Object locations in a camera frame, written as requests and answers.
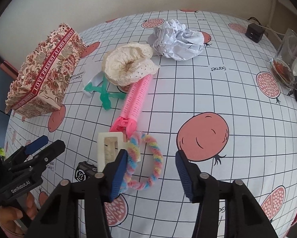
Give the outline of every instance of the black power adapter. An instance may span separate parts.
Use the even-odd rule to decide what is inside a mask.
[[[263,34],[264,28],[255,23],[251,23],[248,25],[246,36],[253,42],[258,43],[262,39]]]

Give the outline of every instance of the floral box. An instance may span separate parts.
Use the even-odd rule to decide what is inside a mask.
[[[63,23],[27,56],[11,83],[6,110],[26,118],[60,109],[70,78],[86,45],[78,33]]]

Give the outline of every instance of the silver screw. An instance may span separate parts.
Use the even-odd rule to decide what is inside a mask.
[[[103,176],[104,176],[104,173],[102,173],[102,172],[98,172],[94,175],[94,177],[98,178],[98,179],[102,178]]]
[[[68,185],[69,184],[69,180],[67,180],[67,179],[64,179],[64,180],[62,180],[61,182],[60,182],[60,185],[61,186],[66,186],[66,185]]]
[[[199,176],[200,176],[202,179],[208,179],[208,178],[209,178],[209,174],[207,174],[207,173],[201,173]]]
[[[240,180],[240,179],[236,179],[235,180],[235,184],[237,184],[237,185],[243,185],[243,181]]]

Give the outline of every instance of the pastel pipe cleaner ring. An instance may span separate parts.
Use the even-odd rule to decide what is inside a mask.
[[[147,143],[147,145],[150,147],[154,159],[153,173],[145,182],[132,180],[132,175],[135,172],[138,161],[141,157],[139,147],[142,141]],[[151,135],[142,132],[134,132],[127,144],[127,153],[127,171],[121,184],[120,193],[125,192],[128,188],[144,190],[153,186],[156,180],[160,177],[163,167],[163,155],[157,145],[156,139],[154,139]]]

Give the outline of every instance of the green object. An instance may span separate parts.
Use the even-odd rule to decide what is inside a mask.
[[[98,86],[92,86],[92,83],[88,83],[88,85],[86,85],[86,87],[84,88],[85,91],[87,92],[99,92],[100,93],[100,100],[102,101],[102,106],[105,110],[110,110],[111,109],[111,101],[109,99],[109,97],[113,97],[113,98],[118,98],[118,99],[125,99],[126,94],[119,92],[119,93],[109,93],[107,92],[107,83],[108,80],[106,79],[105,76],[103,76],[103,82],[102,82],[102,86],[98,87]]]
[[[0,148],[0,155],[1,156],[6,156],[5,150],[3,148]]]

